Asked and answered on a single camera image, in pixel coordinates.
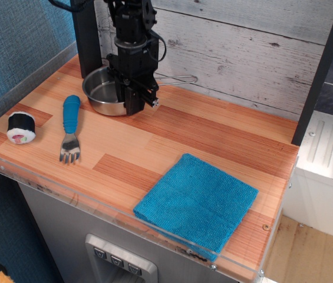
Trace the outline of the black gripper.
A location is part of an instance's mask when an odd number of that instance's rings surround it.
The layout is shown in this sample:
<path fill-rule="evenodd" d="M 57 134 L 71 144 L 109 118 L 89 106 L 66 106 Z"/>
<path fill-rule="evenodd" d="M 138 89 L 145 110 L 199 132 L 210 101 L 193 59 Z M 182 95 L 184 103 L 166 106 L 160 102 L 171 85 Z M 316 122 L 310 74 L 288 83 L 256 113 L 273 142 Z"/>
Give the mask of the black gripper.
<path fill-rule="evenodd" d="M 145 101 L 141 90 L 123 88 L 122 80 L 127 79 L 159 90 L 154 78 L 159 63 L 159 39 L 155 35 L 144 35 L 139 41 L 126 42 L 115 37 L 114 43 L 117 54 L 107 56 L 109 69 L 114 72 L 117 100 L 119 103 L 124 102 L 126 115 L 132 116 L 144 110 Z"/>

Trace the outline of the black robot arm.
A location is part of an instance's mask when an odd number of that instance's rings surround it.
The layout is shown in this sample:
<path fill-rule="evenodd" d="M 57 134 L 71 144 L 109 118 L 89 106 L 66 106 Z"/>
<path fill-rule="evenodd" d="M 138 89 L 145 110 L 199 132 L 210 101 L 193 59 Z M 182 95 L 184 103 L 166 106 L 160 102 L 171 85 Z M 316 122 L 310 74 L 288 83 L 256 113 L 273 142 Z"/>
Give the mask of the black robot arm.
<path fill-rule="evenodd" d="M 158 105 L 159 86 L 154 73 L 159 66 L 160 37 L 152 27 L 157 11 L 150 1 L 107 1 L 117 54 L 108 54 L 108 72 L 113 76 L 118 102 L 127 116 Z"/>

